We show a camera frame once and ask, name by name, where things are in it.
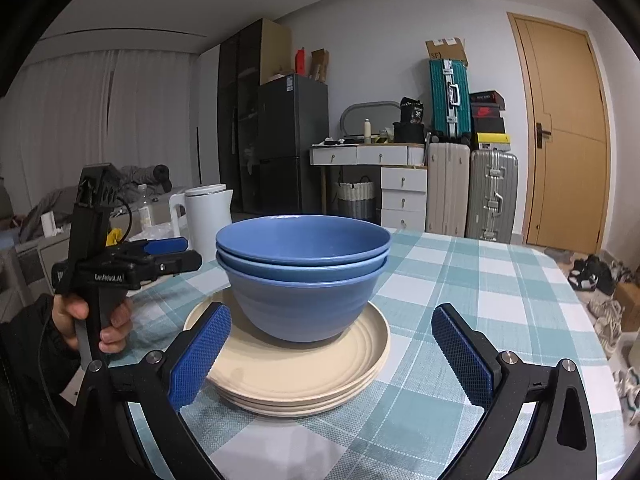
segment kettle lid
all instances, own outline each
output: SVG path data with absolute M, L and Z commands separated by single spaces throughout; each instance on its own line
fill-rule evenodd
M 185 196 L 201 196 L 224 191 L 226 184 L 212 184 L 211 186 L 192 187 L 184 192 Z

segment tablecloth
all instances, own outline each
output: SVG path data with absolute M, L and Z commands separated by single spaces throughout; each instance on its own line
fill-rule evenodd
M 227 286 L 215 262 L 134 297 L 128 350 L 111 365 L 166 348 L 200 301 Z M 377 379 L 333 411 L 297 420 L 265 418 L 222 401 L 206 383 L 181 410 L 228 480 L 437 478 L 480 419 L 431 335 L 431 314 L 451 303 L 500 351 L 534 364 L 574 360 L 593 418 L 598 474 L 624 458 L 620 403 L 606 358 L 580 301 L 548 256 L 531 248 L 395 232 L 373 303 L 392 332 Z M 491 478 L 509 469 L 533 405 L 526 404 Z M 172 478 L 138 405 L 132 413 L 156 473 Z

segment metal bolt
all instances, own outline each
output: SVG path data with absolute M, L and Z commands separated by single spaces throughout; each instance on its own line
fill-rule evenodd
M 509 350 L 502 352 L 500 358 L 508 365 L 514 365 L 518 362 L 518 356 Z
M 94 359 L 89 363 L 89 366 L 87 367 L 90 372 L 97 372 L 100 370 L 100 368 L 102 368 L 102 361 L 100 361 L 100 359 Z
M 146 362 L 149 363 L 150 365 L 154 365 L 156 363 L 159 363 L 160 359 L 162 359 L 162 351 L 161 350 L 152 350 L 145 357 Z
M 575 371 L 575 363 L 571 359 L 562 359 L 562 368 L 567 372 Z

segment silver suitcase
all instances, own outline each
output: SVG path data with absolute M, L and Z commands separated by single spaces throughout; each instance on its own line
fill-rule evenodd
M 427 225 L 425 231 L 464 236 L 469 194 L 469 148 L 437 142 L 427 161 Z
M 498 150 L 473 152 L 470 187 L 466 237 L 508 244 L 518 193 L 516 156 Z

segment black refrigerator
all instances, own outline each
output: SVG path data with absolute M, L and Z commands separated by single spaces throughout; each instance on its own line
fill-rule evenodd
M 318 214 L 320 170 L 309 148 L 329 136 L 327 86 L 291 74 L 258 90 L 258 159 L 264 214 Z

